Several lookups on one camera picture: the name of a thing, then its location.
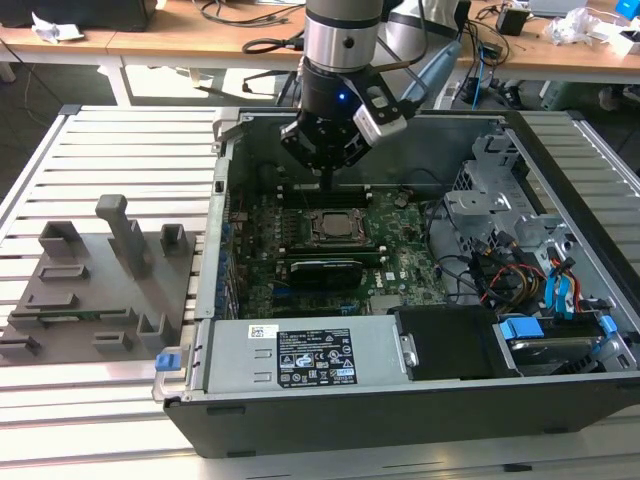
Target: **white tissue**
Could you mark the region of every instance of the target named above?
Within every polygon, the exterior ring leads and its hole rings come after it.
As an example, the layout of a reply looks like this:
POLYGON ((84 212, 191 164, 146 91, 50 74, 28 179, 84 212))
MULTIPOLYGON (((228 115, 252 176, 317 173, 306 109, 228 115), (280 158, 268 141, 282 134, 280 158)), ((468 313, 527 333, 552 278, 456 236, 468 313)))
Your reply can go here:
POLYGON ((71 23, 66 25, 56 25, 55 23, 46 22, 36 16, 35 13, 31 14, 33 18, 33 30, 42 40, 49 43, 57 44, 64 40, 77 40, 78 38, 84 38, 84 35, 80 33, 78 27, 71 23))

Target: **motherboard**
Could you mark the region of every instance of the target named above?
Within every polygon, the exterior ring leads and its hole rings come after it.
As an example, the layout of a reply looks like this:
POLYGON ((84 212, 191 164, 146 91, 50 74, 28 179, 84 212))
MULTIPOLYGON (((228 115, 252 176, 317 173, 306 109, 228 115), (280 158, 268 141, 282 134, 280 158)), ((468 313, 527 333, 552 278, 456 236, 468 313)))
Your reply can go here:
POLYGON ((229 212, 237 317, 380 315, 444 303, 426 202, 402 189, 280 190, 229 212))

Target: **blue plastic tab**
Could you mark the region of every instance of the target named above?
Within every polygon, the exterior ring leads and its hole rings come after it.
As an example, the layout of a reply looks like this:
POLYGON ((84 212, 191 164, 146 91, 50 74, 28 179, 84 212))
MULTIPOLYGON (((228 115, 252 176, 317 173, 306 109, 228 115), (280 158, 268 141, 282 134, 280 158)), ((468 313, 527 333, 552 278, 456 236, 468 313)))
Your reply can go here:
POLYGON ((553 291, 556 288, 556 277, 553 276, 555 269, 551 270, 547 284, 544 287, 544 303, 547 308, 553 307, 553 291))
POLYGON ((502 335, 504 336, 505 340, 513 340, 514 338, 516 338, 516 332, 514 332, 511 328, 509 320, 505 320, 500 324, 500 330, 502 330, 502 335))
POLYGON ((616 322, 609 315, 603 315, 600 317, 600 326, 604 329, 607 336, 618 331, 616 322))
POLYGON ((179 370, 179 353, 161 353, 156 357, 156 372, 177 372, 179 370))
POLYGON ((561 314, 567 320, 573 318, 573 314, 567 311, 567 294, 569 293, 570 286, 571 281, 569 277, 563 276, 560 280, 558 296, 556 297, 556 313, 561 314))
POLYGON ((500 330, 502 330, 505 340, 544 337, 540 322, 535 317, 508 318, 500 324, 500 330))

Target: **black cable on desk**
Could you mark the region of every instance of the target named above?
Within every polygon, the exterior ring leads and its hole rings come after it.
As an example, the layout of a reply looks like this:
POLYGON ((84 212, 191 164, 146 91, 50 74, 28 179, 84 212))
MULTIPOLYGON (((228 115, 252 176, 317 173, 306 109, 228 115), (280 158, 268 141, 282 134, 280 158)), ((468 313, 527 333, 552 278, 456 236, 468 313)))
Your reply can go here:
POLYGON ((277 38, 256 38, 250 40, 242 46, 242 53, 247 55, 260 55, 263 53, 275 52, 281 48, 291 48, 295 51, 304 49, 304 39, 301 38, 304 30, 300 30, 293 37, 287 39, 277 38))
POLYGON ((268 27, 271 25, 282 25, 289 22, 289 19, 287 18, 288 15, 295 12, 296 10, 304 8, 304 5, 292 5, 289 7, 281 8, 280 10, 276 10, 275 12, 267 13, 265 15, 260 15, 254 18, 248 18, 245 20, 229 20, 220 16, 220 13, 222 11, 222 3, 220 2, 220 0, 211 0, 201 7, 198 6, 196 0, 191 0, 191 3, 193 3, 200 14, 207 20, 215 23, 220 23, 222 25, 229 25, 231 27, 239 28, 260 28, 268 27), (215 14, 207 12, 207 9, 212 5, 217 5, 218 7, 215 14))

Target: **electronic device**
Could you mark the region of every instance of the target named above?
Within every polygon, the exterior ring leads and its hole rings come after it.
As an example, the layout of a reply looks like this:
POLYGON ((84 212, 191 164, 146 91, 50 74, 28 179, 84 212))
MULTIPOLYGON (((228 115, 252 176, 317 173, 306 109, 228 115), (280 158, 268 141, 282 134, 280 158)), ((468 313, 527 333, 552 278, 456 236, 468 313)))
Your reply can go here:
POLYGON ((496 29, 502 35, 519 36, 531 11, 522 8, 503 8, 498 14, 496 29))
POLYGON ((422 112, 331 190, 280 144, 297 112, 218 114, 195 333, 154 384, 199 455, 570 432, 640 403, 640 278, 519 113, 422 112))
POLYGON ((157 0, 4 0, 0 3, 0 22, 3 27, 29 26, 35 13, 58 25, 141 32, 156 5, 157 0))
POLYGON ((616 12, 628 20, 633 20, 640 15, 640 1, 620 0, 616 5, 616 12))
POLYGON ((574 8, 586 7, 587 0, 529 0, 536 17, 565 17, 574 8))

